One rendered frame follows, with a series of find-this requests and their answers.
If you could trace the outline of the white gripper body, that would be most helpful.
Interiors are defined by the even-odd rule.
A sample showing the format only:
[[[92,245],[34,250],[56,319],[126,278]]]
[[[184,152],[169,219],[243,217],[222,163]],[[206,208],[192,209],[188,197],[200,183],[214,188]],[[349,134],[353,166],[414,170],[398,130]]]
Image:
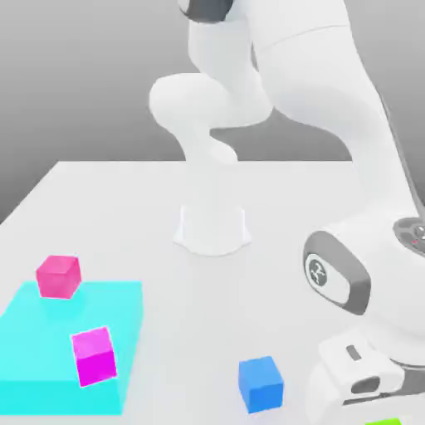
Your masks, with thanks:
[[[395,420],[414,425],[425,420],[425,392],[344,399],[325,366],[317,364],[307,384],[305,413],[310,425],[368,425]]]

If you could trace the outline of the small blue cube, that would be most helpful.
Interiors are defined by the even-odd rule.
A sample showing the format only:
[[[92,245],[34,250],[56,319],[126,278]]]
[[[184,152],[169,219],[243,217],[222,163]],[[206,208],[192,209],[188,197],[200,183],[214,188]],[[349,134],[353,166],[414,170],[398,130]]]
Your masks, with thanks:
[[[238,387],[249,413],[280,408],[283,404],[285,384],[271,356],[241,361]]]

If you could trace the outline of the small magenta cube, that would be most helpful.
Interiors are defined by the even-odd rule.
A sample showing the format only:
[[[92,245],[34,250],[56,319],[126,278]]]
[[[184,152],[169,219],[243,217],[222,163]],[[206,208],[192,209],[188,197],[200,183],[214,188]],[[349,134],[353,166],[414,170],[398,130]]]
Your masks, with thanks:
[[[71,335],[79,384],[82,388],[118,376],[107,326]]]

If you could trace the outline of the small pink cube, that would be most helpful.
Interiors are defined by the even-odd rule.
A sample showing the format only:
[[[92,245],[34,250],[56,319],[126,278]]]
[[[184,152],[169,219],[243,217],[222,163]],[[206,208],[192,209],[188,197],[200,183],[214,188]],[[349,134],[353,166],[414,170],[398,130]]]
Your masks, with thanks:
[[[76,256],[48,256],[37,268],[36,278],[41,297],[69,300],[81,283],[79,259]]]

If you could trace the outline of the large cyan box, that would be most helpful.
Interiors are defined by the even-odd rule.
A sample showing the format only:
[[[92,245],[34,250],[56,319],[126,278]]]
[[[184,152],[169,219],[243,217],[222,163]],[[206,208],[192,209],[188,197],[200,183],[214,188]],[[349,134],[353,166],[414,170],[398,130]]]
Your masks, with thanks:
[[[0,415],[120,415],[142,318],[138,281],[84,282],[69,300],[22,283],[0,315]],[[72,336],[101,328],[117,374],[83,387]]]

